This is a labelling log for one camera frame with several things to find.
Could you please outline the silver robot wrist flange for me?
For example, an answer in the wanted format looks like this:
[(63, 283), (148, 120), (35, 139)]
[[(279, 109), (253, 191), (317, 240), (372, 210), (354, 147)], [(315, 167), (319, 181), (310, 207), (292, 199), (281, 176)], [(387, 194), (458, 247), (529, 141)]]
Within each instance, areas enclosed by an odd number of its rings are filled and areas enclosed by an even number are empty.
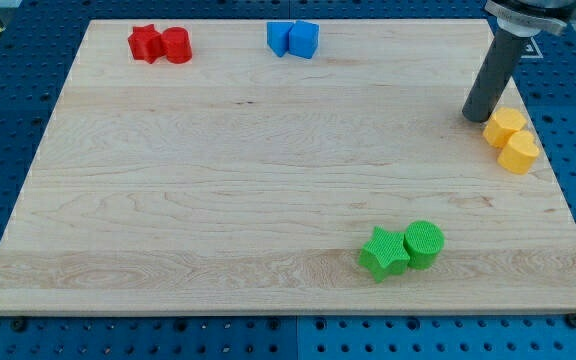
[(484, 10), (515, 36), (532, 37), (541, 31), (559, 36), (576, 11), (576, 0), (487, 0)]

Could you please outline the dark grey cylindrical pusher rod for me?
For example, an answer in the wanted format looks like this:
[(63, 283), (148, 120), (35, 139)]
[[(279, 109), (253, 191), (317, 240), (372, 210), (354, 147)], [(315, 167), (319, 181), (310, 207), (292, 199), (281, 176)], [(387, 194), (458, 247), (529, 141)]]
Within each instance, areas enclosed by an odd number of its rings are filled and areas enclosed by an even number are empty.
[(527, 44), (526, 37), (498, 28), (462, 107), (464, 117), (486, 122), (503, 94)]

